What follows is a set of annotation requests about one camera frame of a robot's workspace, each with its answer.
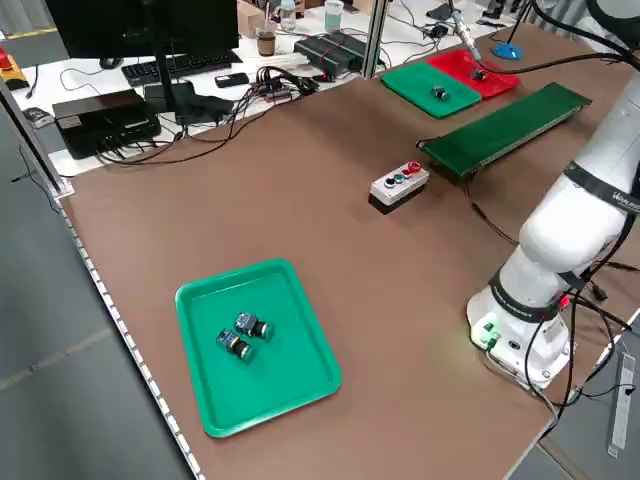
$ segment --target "black box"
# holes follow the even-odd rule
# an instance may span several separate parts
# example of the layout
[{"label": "black box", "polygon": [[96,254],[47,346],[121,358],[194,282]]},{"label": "black box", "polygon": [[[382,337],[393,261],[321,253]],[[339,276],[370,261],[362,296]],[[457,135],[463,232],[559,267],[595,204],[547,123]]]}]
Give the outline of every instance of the black box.
[{"label": "black box", "polygon": [[134,90],[53,105],[56,125],[73,158],[80,159],[151,140],[160,122]]}]

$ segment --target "red button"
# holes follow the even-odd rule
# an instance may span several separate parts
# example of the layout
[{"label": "red button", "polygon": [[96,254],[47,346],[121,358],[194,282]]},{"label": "red button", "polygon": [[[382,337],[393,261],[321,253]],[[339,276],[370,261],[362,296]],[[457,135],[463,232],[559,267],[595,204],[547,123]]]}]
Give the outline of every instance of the red button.
[{"label": "red button", "polygon": [[418,173],[422,166],[418,162],[409,162],[408,168],[411,173]]}]

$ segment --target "power strip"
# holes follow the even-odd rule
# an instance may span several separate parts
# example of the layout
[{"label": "power strip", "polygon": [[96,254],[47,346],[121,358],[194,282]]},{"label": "power strip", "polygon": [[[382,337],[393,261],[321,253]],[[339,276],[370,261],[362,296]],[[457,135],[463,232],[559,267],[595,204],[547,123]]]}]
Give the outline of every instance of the power strip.
[{"label": "power strip", "polygon": [[408,162],[371,184],[369,203],[387,214],[419,194],[429,179],[418,162]]},{"label": "power strip", "polygon": [[[633,384],[633,372],[636,359],[623,353],[618,365],[618,383],[621,385]],[[631,395],[625,390],[629,387],[618,387],[615,390],[614,410],[611,417],[611,441],[607,452],[614,458],[618,458],[620,450],[624,450],[627,442],[627,424],[629,423],[629,409],[631,408]]]}]

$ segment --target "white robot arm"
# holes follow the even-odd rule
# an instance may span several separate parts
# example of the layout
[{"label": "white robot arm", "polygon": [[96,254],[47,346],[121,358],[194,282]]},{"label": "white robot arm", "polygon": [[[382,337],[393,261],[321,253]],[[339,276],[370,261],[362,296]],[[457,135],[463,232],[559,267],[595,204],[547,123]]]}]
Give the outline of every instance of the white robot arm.
[{"label": "white robot arm", "polygon": [[[587,5],[593,18],[629,47],[640,44],[640,2],[587,0]],[[567,281],[577,280],[612,246],[627,215],[640,213],[640,202],[630,195],[639,163],[640,73],[635,73],[522,226],[519,246],[467,305],[472,341],[487,348],[493,337],[491,355],[523,383],[529,344],[527,373],[540,388],[569,360],[560,298],[571,288]]]}]

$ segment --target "table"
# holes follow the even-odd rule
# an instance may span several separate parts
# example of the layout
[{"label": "table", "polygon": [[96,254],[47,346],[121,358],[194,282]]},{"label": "table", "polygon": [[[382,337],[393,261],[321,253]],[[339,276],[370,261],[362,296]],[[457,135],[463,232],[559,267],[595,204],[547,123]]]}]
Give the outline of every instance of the table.
[{"label": "table", "polygon": [[[534,27],[519,35],[531,64],[584,52]],[[491,45],[480,41],[485,53]],[[77,194],[62,206],[163,415],[188,442],[194,472],[265,479],[507,474],[549,413],[485,368],[468,340],[464,306],[511,248],[437,175],[389,216],[366,203],[369,185],[409,159],[424,161],[417,140],[558,81],[593,105],[495,164],[472,189],[494,222],[516,232],[629,77],[625,66],[599,62],[542,70],[523,76],[517,90],[445,120],[428,117],[378,80],[357,79],[274,109],[268,121],[199,160],[80,175]],[[164,158],[202,148],[183,141]],[[630,239],[620,261],[638,253]],[[305,286],[343,369],[343,387],[250,431],[211,439],[200,426],[174,293],[195,279],[279,256]],[[640,283],[620,275],[604,272],[599,283],[608,305],[629,318]],[[596,320],[584,312],[578,318],[577,378],[605,343]],[[556,399],[565,374],[549,388]]]},{"label": "table", "polygon": [[[427,10],[434,8],[439,4],[437,0],[403,0],[404,5],[411,9],[416,23],[422,25],[426,23],[427,18],[425,13]],[[463,0],[459,3],[459,8],[465,12],[469,18],[471,24],[471,30],[474,36],[485,35],[493,32],[494,29],[487,26],[476,25],[474,22],[480,17],[481,8],[476,8],[475,2],[472,0]],[[411,16],[405,9],[403,4],[396,2],[389,7],[388,15],[384,31],[383,41],[385,42],[416,42],[416,44],[407,43],[388,43],[383,45],[384,52],[381,52],[381,58],[387,61],[387,57],[390,57],[392,64],[397,65],[401,63],[407,57],[424,52],[429,47],[421,47],[420,44],[426,44],[422,38],[422,34],[411,27],[407,23],[411,20]],[[511,24],[512,21],[505,17],[503,20],[507,24]],[[347,33],[355,35],[357,38],[366,41],[366,34],[360,32],[367,32],[369,29],[369,15],[356,12],[345,12],[343,16],[342,27],[352,30],[346,30]],[[316,35],[324,32],[324,7],[318,7],[308,9],[305,12],[305,17],[297,21],[296,33],[299,35]],[[277,54],[287,54],[293,52],[294,43],[299,40],[300,36],[287,35],[280,33],[277,37]],[[440,42],[441,48],[447,48],[459,43],[456,36],[448,36]],[[238,86],[233,88],[219,89],[213,77],[217,75],[223,75],[228,73],[245,72],[250,76],[254,75],[258,67],[265,61],[264,57],[260,57],[256,41],[242,37],[239,42],[239,47],[235,49],[235,52],[243,60],[242,64],[234,64],[232,68],[227,70],[218,70],[215,72],[209,72],[199,75],[187,76],[194,85],[196,93],[199,95],[215,95],[221,98],[230,100],[238,100],[244,95],[247,90],[247,86]],[[141,62],[153,60],[151,57],[142,57],[139,59]],[[137,58],[125,59],[124,64],[134,64],[138,62]],[[90,97],[96,95],[97,92],[101,94],[112,93],[121,90],[126,90],[129,87],[124,75],[120,69],[105,70],[96,75],[85,75],[78,71],[67,71],[63,74],[63,80],[65,85],[73,91],[66,90],[61,83],[61,74],[69,68],[74,68],[80,72],[99,72],[98,62],[95,59],[71,59],[60,62],[53,62],[50,64],[44,64],[39,66],[39,85],[35,91],[35,94],[31,99],[26,98],[27,90],[20,90],[14,92],[14,98],[16,99],[18,106],[24,110],[29,107],[39,107],[49,113],[53,113],[52,105],[55,103],[66,102],[70,100],[76,100],[80,98]],[[313,67],[307,66],[292,70],[293,73],[299,75],[315,75],[320,73]],[[26,68],[24,70],[27,80],[31,83],[35,78],[35,67]],[[332,88],[336,85],[344,83],[355,78],[355,76],[340,80],[335,84],[322,84],[321,88]],[[81,87],[82,85],[90,84],[95,90],[89,86]],[[142,95],[142,87],[135,89],[140,95]],[[252,115],[270,108],[270,105],[264,101],[257,101],[247,110],[247,115]],[[160,117],[161,124],[163,125],[163,131],[158,135],[156,140],[171,140],[173,134],[178,130],[178,127],[173,123],[175,117],[171,113],[163,114]],[[198,133],[215,127],[213,124],[208,124],[203,127],[190,127],[191,133]],[[125,156],[133,156],[138,153],[136,149],[124,150]],[[104,161],[96,157],[88,157],[81,160],[73,159],[69,152],[64,149],[56,151],[50,154],[50,158],[54,167],[58,170],[58,173],[64,176],[74,176],[78,173],[82,173],[94,168],[100,168],[103,166]]]}]

